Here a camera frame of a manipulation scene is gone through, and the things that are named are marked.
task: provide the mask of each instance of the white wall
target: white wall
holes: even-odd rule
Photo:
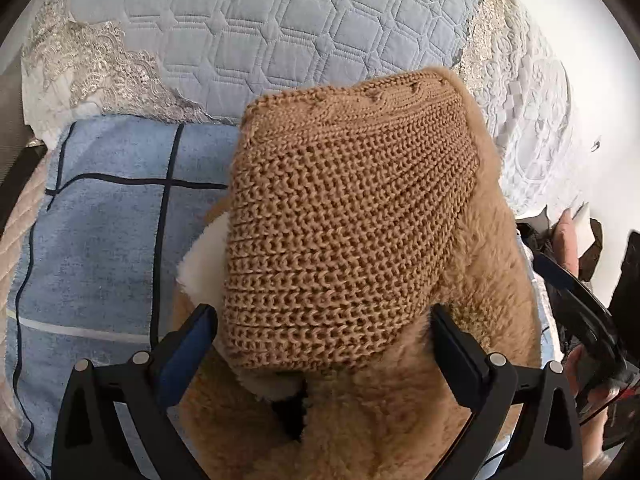
[[[591,215],[604,250],[592,283],[605,304],[620,276],[626,239],[640,230],[640,60],[601,0],[521,0],[564,62],[591,155]]]

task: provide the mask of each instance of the brown fur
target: brown fur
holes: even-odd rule
[[[485,351],[537,367],[539,322],[513,216],[497,183],[500,161],[462,82],[447,70],[437,72],[463,96],[480,167],[430,304],[449,305]],[[175,323],[192,308],[177,293]],[[425,478],[469,416],[449,391],[429,343],[423,316],[364,368],[307,373],[301,443],[287,441],[270,407],[239,386],[212,350],[180,405],[199,462],[221,480]],[[516,416],[511,413],[505,430]]]

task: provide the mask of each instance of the blue fabric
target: blue fabric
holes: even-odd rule
[[[18,438],[36,478],[50,476],[74,363],[116,364],[149,349],[154,304],[158,335],[169,330],[177,264],[226,193],[236,142],[234,126],[178,127],[132,116],[78,121],[59,142],[8,300],[6,373],[17,378],[15,404],[24,407]],[[122,425],[142,473],[157,478],[133,425],[126,418]]]

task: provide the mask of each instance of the silver screw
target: silver screw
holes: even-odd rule
[[[88,359],[80,359],[75,365],[74,368],[77,372],[84,372],[89,367]]]
[[[491,364],[494,366],[504,366],[505,364],[507,364],[507,358],[502,355],[502,354],[491,354],[489,356],[489,361],[491,361]]]
[[[133,354],[133,357],[131,358],[131,360],[137,364],[137,365],[143,365],[146,364],[149,361],[149,352],[136,352],[135,354]]]
[[[551,361],[549,363],[549,369],[555,374],[561,374],[564,371],[562,365],[558,361]]]

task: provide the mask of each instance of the beige quilted edge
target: beige quilted edge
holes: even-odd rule
[[[9,216],[2,238],[0,238],[0,429],[14,446],[20,458],[26,463],[28,463],[28,458],[18,448],[15,441],[20,414],[14,404],[10,378],[5,376],[6,304],[15,267],[20,257],[22,240],[35,222],[40,202],[44,196],[49,159],[50,156],[47,154],[31,175]]]

